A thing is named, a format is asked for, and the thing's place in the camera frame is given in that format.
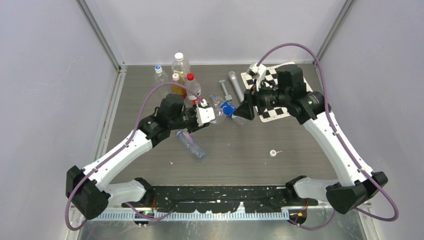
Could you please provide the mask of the blue bottle cap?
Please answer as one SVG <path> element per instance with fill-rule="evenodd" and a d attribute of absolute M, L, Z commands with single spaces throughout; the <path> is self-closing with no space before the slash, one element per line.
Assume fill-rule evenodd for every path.
<path fill-rule="evenodd" d="M 233 105 L 229 104 L 226 101 L 221 105 L 220 108 L 222 109 L 223 114 L 229 117 L 233 117 L 233 114 L 236 110 Z"/>

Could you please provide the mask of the blue label clear bottle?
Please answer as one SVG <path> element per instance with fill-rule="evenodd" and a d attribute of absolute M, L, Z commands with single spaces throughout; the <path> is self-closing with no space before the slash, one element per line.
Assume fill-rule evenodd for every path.
<path fill-rule="evenodd" d="M 213 125 L 220 124 L 229 117 L 224 115 L 221 107 L 213 106 L 212 110 L 214 113 L 214 119 L 209 122 L 210 124 L 213 124 Z"/>

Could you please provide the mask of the clear bottle pink label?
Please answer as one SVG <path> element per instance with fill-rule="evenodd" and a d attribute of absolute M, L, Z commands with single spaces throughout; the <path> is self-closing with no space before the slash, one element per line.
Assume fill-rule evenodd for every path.
<path fill-rule="evenodd" d="M 206 152 L 194 141 L 192 136 L 186 130 L 178 129 L 175 131 L 175 135 L 194 159 L 200 162 L 206 158 Z"/>

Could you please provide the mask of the white bottle cap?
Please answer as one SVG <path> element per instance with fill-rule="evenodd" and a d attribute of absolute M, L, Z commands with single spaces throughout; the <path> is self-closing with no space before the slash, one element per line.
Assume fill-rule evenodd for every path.
<path fill-rule="evenodd" d="M 278 154 L 278 152 L 275 149 L 272 149 L 272 150 L 269 151 L 269 155 L 271 157 L 275 157 L 277 154 Z"/>

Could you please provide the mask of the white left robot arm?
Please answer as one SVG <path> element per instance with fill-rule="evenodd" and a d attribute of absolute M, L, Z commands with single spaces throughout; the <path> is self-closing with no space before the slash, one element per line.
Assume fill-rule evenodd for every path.
<path fill-rule="evenodd" d="M 137 178 L 116 184 L 111 181 L 135 159 L 167 139 L 172 131 L 196 132 L 214 120 L 214 109 L 206 100 L 186 107 L 181 96 L 168 94 L 154 113 L 142 118 L 112 150 L 83 168 L 73 166 L 67 171 L 66 197 L 87 220 L 95 219 L 108 207 L 127 202 L 148 207 L 154 197 L 145 180 Z"/>

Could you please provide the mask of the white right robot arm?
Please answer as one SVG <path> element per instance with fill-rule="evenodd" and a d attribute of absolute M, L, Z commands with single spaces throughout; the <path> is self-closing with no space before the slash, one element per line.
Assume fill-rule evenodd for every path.
<path fill-rule="evenodd" d="M 314 137 L 336 173 L 335 180 L 299 176 L 287 182 L 288 203 L 299 205 L 304 199 L 314 199 L 346 214 L 388 182 L 385 173 L 374 171 L 352 149 L 334 113 L 325 105 L 324 95 L 309 87 L 298 65 L 283 64 L 270 73 L 266 66 L 254 63 L 246 73 L 250 82 L 235 115 L 252 120 L 266 110 L 285 108 Z"/>

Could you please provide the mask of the Pepsi label clear bottle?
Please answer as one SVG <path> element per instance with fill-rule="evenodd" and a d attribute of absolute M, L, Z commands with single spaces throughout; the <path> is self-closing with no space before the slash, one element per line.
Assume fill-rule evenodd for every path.
<path fill-rule="evenodd" d="M 212 107 L 221 107 L 221 105 L 224 102 L 227 102 L 222 97 L 216 96 L 216 95 L 211 95 L 210 100 L 211 100 L 210 103 L 212 104 Z M 233 115 L 232 117 L 229 116 L 228 118 L 232 119 L 238 125 L 243 125 L 247 121 L 246 119 L 244 119 L 242 117 L 235 116 L 235 115 Z"/>

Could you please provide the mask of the red cap clear bottle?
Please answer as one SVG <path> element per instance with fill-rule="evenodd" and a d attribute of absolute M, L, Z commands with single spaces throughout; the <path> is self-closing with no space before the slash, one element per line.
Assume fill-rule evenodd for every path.
<path fill-rule="evenodd" d="M 186 100 L 188 103 L 190 105 L 198 104 L 202 98 L 202 91 L 201 86 L 193 73 L 190 72 L 186 75 L 185 86 L 188 88 L 188 91 L 186 92 Z"/>

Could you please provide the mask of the amber liquid bottle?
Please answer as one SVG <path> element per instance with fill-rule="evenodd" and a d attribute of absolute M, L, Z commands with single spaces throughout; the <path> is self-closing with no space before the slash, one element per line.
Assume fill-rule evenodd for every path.
<path fill-rule="evenodd" d="M 181 76 L 178 73 L 173 73 L 171 77 L 172 77 L 172 82 L 174 83 L 171 86 L 172 93 L 181 96 L 185 100 L 187 97 L 187 91 L 184 88 L 185 86 L 184 80 L 181 78 Z"/>

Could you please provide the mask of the blue white cap bottle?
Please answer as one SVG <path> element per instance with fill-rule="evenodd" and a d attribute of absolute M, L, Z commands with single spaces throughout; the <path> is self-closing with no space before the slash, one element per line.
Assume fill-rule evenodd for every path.
<path fill-rule="evenodd" d="M 154 80 L 157 85 L 168 83 L 170 81 L 168 74 L 163 70 L 161 65 L 156 65 L 154 67 Z"/>

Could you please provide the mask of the tall white cap bottle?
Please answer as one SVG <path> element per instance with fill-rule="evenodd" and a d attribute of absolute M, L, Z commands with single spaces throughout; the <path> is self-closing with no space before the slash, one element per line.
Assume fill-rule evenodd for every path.
<path fill-rule="evenodd" d="M 186 80 L 187 74 L 191 72 L 191 65 L 182 52 L 177 52 L 174 55 L 171 69 L 173 74 L 178 74 L 183 80 Z"/>

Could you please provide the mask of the silver microphone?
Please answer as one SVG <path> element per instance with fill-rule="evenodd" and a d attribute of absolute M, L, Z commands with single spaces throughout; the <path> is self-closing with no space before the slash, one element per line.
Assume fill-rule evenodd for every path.
<path fill-rule="evenodd" d="M 232 84 L 232 87 L 234 89 L 234 92 L 236 93 L 239 103 L 242 104 L 245 99 L 245 90 L 242 89 L 237 74 L 234 71 L 230 71 L 228 73 L 228 80 Z"/>

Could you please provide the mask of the black white chessboard mat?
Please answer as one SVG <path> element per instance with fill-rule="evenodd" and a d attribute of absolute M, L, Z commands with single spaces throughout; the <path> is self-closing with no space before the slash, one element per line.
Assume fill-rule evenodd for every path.
<path fill-rule="evenodd" d="M 295 64 L 294 62 L 287 62 L 284 64 L 267 67 L 266 76 L 264 83 L 268 81 L 277 82 L 276 68 L 282 65 Z M 255 80 L 246 72 L 241 74 L 244 86 L 246 90 L 253 89 L 255 86 Z M 285 107 L 266 107 L 259 110 L 256 106 L 253 105 L 254 115 L 259 116 L 260 121 L 263 123 L 271 122 L 277 119 L 282 119 L 285 117 L 293 116 L 297 119 L 300 124 L 303 124 L 309 119 L 315 119 L 319 113 L 324 111 L 324 97 L 321 93 L 312 91 L 309 83 L 303 77 L 304 83 L 306 84 L 306 95 L 301 98 L 302 105 L 304 106 L 304 114 L 289 114 L 288 110 Z"/>

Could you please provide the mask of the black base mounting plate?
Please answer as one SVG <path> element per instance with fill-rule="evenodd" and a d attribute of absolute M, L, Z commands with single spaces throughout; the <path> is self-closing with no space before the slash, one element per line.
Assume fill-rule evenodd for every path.
<path fill-rule="evenodd" d="M 291 196 L 278 185 L 162 185 L 153 186 L 135 208 L 150 208 L 161 213 L 234 213 L 240 206 L 246 213 L 276 213 L 283 207 L 317 206 L 315 199 Z"/>

